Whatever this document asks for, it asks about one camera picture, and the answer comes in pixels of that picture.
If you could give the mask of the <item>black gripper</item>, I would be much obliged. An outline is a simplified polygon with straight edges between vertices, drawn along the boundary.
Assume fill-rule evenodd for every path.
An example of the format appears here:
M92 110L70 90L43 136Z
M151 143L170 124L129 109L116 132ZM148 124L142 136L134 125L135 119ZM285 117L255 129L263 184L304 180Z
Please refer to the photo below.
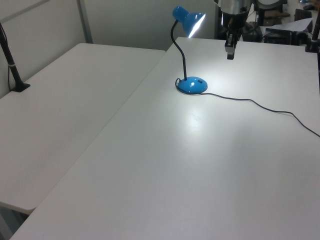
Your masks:
M237 43L241 36L241 29L245 26L248 15L248 11L240 14L222 13L221 24L227 30L227 36L232 35L235 37L234 42L226 41L224 44L228 60L233 60L235 57Z

